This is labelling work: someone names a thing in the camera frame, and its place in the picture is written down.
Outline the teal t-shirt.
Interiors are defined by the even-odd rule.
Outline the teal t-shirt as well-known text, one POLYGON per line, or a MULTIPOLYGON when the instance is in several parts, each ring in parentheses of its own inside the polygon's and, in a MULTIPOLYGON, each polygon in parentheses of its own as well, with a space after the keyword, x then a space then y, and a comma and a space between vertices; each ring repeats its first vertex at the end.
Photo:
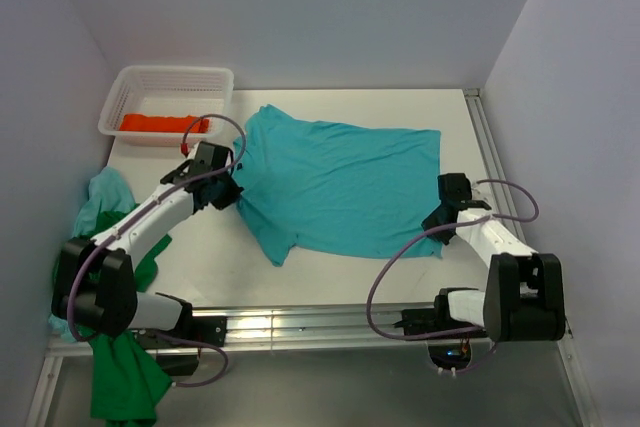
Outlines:
POLYGON ((292 248, 388 259, 439 204, 441 133, 297 120, 266 105, 245 124, 237 211, 274 266, 292 248))

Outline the white perforated plastic basket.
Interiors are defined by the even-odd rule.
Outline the white perforated plastic basket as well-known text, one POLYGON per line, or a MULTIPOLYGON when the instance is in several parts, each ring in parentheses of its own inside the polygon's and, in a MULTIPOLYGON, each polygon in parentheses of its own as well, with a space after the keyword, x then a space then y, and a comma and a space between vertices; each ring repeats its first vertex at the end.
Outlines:
POLYGON ((123 131, 129 114, 147 117, 231 115, 234 74, 227 68, 134 65, 120 71, 102 108, 98 130, 138 146, 177 147, 180 133, 123 131))

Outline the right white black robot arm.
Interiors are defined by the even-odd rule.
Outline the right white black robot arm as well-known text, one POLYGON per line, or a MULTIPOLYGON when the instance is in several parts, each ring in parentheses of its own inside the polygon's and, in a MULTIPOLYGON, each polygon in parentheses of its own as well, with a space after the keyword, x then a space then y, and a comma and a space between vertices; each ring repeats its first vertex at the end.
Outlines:
POLYGON ((497 343, 558 341, 565 333, 562 266, 554 254, 535 251, 473 193, 463 173, 438 177, 440 204, 422 222, 428 238, 443 246, 465 242, 488 268, 483 291, 450 287, 434 300, 433 325, 443 336, 479 328, 497 343))

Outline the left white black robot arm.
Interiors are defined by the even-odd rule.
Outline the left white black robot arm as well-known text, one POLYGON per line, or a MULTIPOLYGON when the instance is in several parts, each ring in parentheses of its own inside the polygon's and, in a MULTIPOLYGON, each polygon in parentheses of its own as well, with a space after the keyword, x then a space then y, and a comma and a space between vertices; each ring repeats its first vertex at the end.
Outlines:
POLYGON ((181 222, 212 206, 223 210, 242 192, 232 177, 238 159, 225 146, 199 142, 150 197, 113 227, 62 247, 52 294, 54 316, 69 327, 115 338, 129 330, 157 330, 172 346, 195 333, 193 306, 168 294, 138 290, 142 260, 181 222))

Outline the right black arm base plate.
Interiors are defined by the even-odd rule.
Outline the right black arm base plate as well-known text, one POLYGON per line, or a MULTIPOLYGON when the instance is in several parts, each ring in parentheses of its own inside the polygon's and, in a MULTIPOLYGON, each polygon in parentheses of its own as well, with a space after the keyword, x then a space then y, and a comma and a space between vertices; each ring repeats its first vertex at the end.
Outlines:
POLYGON ((430 339, 436 340, 486 337, 484 329, 453 320, 446 311, 435 307, 402 310, 400 320, 393 327, 405 336, 429 334, 430 339))

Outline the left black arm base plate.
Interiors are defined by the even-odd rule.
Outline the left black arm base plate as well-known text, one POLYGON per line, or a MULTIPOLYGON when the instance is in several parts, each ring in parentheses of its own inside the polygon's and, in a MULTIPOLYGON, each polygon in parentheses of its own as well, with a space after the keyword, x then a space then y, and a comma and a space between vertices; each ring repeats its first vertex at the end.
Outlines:
POLYGON ((222 364, 215 375, 206 380, 175 382, 179 387, 195 388, 212 384, 226 375, 230 364, 229 356, 223 349, 227 327, 228 318, 226 316, 197 316, 188 321, 185 326, 171 330, 139 329, 135 332, 135 337, 145 350, 196 349, 196 353, 191 356, 189 363, 182 366, 177 361, 172 361, 171 355, 160 355, 158 364, 171 377, 193 375, 204 351, 216 352, 220 356, 222 364))

